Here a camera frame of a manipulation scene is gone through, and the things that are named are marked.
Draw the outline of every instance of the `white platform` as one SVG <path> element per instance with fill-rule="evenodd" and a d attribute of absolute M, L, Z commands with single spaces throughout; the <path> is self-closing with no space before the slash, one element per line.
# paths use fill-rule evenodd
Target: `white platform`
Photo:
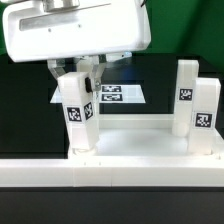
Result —
<path fill-rule="evenodd" d="M 214 153 L 197 156 L 187 153 L 186 138 L 171 134 L 172 115 L 100 118 L 95 156 L 0 160 L 0 186 L 224 186 L 224 141 L 218 133 Z"/>

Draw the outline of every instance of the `white block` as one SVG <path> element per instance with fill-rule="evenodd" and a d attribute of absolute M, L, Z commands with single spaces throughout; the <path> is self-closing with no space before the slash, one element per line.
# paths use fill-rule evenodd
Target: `white block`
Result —
<path fill-rule="evenodd" d="M 190 153 L 212 153 L 220 89 L 221 85 L 218 79 L 198 78 L 195 81 L 188 142 L 188 151 Z"/>
<path fill-rule="evenodd" d="M 174 122 L 172 128 L 172 132 L 176 136 L 184 137 L 189 132 L 193 83 L 198 76 L 198 70 L 199 64 L 197 60 L 178 61 Z"/>
<path fill-rule="evenodd" d="M 88 73 L 70 72 L 58 78 L 72 149 L 90 150 L 99 140 L 92 93 L 85 89 Z"/>

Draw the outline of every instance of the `paper sheet with markers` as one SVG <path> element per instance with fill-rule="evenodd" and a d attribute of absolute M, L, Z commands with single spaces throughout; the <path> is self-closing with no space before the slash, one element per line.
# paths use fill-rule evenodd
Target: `paper sheet with markers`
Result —
<path fill-rule="evenodd" d="M 140 85 L 102 85 L 100 103 L 145 103 Z"/>

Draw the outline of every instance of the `black surface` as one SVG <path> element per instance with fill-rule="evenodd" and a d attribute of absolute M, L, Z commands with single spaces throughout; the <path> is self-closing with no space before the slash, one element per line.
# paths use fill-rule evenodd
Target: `black surface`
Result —
<path fill-rule="evenodd" d="M 1 224 L 223 224 L 223 188 L 0 190 Z"/>
<path fill-rule="evenodd" d="M 64 158 L 68 140 L 57 86 L 46 62 L 0 56 L 0 158 Z"/>
<path fill-rule="evenodd" d="M 138 54 L 107 68 L 103 84 L 140 84 L 146 104 L 101 104 L 103 114 L 172 114 L 178 59 L 197 59 L 199 77 L 224 76 L 203 58 L 175 54 Z M 66 71 L 75 70 L 67 60 Z M 46 62 L 13 63 L 0 56 L 0 158 L 66 158 L 68 136 L 61 104 L 50 104 L 57 83 Z M 224 90 L 216 128 L 224 137 Z"/>

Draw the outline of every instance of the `white rectangular pillar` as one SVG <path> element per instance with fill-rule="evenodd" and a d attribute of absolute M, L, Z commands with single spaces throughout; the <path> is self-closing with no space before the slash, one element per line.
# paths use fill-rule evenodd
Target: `white rectangular pillar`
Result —
<path fill-rule="evenodd" d="M 189 132 L 194 80 L 198 76 L 197 60 L 179 60 L 177 69 L 174 122 L 172 132 L 185 137 Z"/>
<path fill-rule="evenodd" d="M 88 151 L 99 140 L 99 129 L 93 105 L 93 94 L 87 93 L 86 72 L 70 72 L 58 78 L 70 148 Z"/>
<path fill-rule="evenodd" d="M 188 142 L 190 153 L 212 153 L 220 89 L 218 79 L 197 78 L 195 81 Z"/>

